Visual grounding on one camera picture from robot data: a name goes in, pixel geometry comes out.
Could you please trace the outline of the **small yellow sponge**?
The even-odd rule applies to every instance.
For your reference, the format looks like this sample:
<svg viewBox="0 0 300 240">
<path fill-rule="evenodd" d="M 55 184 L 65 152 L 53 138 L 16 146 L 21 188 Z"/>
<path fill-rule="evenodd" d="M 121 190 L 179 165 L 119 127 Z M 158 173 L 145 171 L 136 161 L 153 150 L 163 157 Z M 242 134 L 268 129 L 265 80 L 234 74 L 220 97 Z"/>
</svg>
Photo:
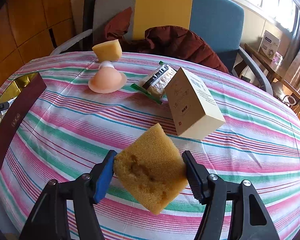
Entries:
<svg viewBox="0 0 300 240">
<path fill-rule="evenodd" d="M 122 48 L 118 40 L 103 42 L 93 46 L 99 63 L 104 61 L 116 61 L 122 56 Z"/>
</svg>

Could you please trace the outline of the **maroon puffer jacket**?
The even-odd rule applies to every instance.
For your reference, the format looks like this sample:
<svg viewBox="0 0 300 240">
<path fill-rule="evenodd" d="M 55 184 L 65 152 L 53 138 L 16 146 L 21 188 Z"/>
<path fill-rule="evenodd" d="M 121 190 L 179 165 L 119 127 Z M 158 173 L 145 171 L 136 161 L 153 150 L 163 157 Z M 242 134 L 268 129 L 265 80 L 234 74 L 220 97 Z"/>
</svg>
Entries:
<svg viewBox="0 0 300 240">
<path fill-rule="evenodd" d="M 193 62 L 220 72 L 229 73 L 212 48 L 197 34 L 182 27 L 165 25 L 145 30 L 145 38 L 127 40 L 132 8 L 116 14 L 105 25 L 97 44 L 118 40 L 125 52 L 153 54 Z"/>
</svg>

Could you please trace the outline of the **gold tin box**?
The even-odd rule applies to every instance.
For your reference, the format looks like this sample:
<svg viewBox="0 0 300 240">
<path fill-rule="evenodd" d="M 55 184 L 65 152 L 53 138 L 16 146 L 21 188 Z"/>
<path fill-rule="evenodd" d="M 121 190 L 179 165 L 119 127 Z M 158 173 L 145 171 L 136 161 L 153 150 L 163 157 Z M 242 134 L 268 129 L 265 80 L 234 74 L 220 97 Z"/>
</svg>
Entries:
<svg viewBox="0 0 300 240">
<path fill-rule="evenodd" d="M 0 169 L 22 120 L 45 89 L 43 78 L 34 72 L 14 79 L 1 94 L 0 103 L 10 107 L 0 112 Z"/>
</svg>

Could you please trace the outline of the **striped tablecloth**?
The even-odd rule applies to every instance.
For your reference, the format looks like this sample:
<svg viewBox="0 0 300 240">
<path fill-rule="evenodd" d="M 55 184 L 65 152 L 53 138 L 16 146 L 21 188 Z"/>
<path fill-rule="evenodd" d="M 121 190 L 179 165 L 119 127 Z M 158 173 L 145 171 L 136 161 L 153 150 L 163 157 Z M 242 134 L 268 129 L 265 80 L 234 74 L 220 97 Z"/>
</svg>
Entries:
<svg viewBox="0 0 300 240">
<path fill-rule="evenodd" d="M 205 83 L 225 123 L 201 140 L 180 137 L 167 99 L 157 103 L 132 85 L 164 62 Z M 93 52 L 35 59 L 15 71 L 0 96 L 17 78 L 38 73 L 46 84 L 17 129 L 0 169 L 3 213 L 21 231 L 44 186 L 51 179 L 75 180 L 102 162 L 110 150 L 133 146 L 128 168 L 143 175 L 137 188 L 157 196 L 157 215 L 141 205 L 113 176 L 105 197 L 95 205 L 106 239 L 193 239 L 204 206 L 183 183 L 168 199 L 170 186 L 155 176 L 151 161 L 173 173 L 190 151 L 195 161 L 224 181 L 251 182 L 281 239 L 300 231 L 300 120 L 267 92 L 231 75 L 194 63 L 153 55 L 124 53 L 114 62 L 127 83 L 109 94 L 94 93 L 89 80 L 99 70 Z"/>
</svg>

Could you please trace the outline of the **peach silicone cup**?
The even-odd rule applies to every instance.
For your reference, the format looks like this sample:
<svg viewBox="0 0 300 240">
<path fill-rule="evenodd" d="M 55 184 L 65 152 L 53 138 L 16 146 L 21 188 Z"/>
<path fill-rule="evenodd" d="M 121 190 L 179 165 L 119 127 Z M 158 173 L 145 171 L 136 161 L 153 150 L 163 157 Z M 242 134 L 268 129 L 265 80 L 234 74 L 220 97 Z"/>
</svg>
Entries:
<svg viewBox="0 0 300 240">
<path fill-rule="evenodd" d="M 121 89 L 126 82 L 124 73 L 115 69 L 110 61 L 103 61 L 97 73 L 89 80 L 88 87 L 95 93 L 107 94 Z"/>
</svg>

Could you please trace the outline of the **large yellow sponge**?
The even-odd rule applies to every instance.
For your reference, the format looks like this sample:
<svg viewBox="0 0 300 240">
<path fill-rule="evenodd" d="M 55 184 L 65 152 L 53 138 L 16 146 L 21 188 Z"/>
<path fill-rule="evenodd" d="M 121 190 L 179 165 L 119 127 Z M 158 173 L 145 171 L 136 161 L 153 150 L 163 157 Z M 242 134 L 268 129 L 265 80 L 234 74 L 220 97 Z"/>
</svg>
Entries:
<svg viewBox="0 0 300 240">
<path fill-rule="evenodd" d="M 188 184 L 180 152 L 159 123 L 115 156 L 113 170 L 124 188 L 154 215 Z"/>
</svg>

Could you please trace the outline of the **green edged snack packet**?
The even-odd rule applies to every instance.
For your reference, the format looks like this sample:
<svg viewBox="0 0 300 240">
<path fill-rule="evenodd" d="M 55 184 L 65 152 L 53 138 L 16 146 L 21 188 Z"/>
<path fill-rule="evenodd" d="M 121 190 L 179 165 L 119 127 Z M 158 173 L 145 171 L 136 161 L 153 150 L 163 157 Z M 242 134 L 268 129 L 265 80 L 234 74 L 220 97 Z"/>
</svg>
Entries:
<svg viewBox="0 0 300 240">
<path fill-rule="evenodd" d="M 141 79 L 138 83 L 133 83 L 130 87 L 141 92 L 147 98 L 162 104 L 162 98 L 165 95 L 165 88 L 171 79 L 175 76 L 176 70 L 169 64 L 160 61 L 159 67 Z"/>
</svg>

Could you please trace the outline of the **white box on shelf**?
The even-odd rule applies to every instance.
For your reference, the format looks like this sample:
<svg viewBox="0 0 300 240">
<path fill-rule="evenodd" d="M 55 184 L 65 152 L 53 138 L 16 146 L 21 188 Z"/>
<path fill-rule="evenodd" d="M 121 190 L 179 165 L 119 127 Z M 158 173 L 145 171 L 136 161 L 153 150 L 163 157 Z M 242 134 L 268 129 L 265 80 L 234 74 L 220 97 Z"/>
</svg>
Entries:
<svg viewBox="0 0 300 240">
<path fill-rule="evenodd" d="M 262 37 L 258 52 L 269 60 L 272 60 L 279 48 L 279 45 L 280 39 L 266 30 Z"/>
</svg>

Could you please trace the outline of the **tan cardboard box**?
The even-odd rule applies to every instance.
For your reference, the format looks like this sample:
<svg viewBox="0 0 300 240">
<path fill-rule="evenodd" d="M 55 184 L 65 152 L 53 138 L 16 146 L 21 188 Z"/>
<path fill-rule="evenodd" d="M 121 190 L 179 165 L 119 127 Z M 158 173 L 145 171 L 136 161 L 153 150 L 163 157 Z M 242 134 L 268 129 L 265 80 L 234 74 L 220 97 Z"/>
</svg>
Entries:
<svg viewBox="0 0 300 240">
<path fill-rule="evenodd" d="M 203 140 L 225 124 L 225 118 L 203 80 L 179 68 L 165 87 L 177 135 Z"/>
</svg>

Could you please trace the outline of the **wooden wardrobe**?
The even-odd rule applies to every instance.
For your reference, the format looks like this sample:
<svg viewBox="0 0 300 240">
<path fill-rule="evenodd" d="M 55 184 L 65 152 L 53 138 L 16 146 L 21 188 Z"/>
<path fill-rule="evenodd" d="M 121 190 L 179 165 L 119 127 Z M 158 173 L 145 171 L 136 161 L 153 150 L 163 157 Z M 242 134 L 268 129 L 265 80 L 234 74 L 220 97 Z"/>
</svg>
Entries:
<svg viewBox="0 0 300 240">
<path fill-rule="evenodd" d="M 0 8 L 0 87 L 75 33 L 70 0 L 6 0 Z"/>
</svg>

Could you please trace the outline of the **black rolled mat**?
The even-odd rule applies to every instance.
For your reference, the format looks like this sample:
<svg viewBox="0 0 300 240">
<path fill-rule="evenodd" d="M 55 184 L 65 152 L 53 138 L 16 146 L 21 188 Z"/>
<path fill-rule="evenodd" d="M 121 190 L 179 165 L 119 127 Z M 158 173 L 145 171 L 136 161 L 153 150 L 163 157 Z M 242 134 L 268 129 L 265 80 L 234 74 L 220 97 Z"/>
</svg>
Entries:
<svg viewBox="0 0 300 240">
<path fill-rule="evenodd" d="M 96 0 L 84 0 L 83 5 L 83 25 L 82 31 L 87 31 L 93 28 L 93 19 L 94 19 L 94 7 Z M 93 46 L 93 34 L 83 38 L 82 48 L 83 51 L 88 51 Z"/>
</svg>

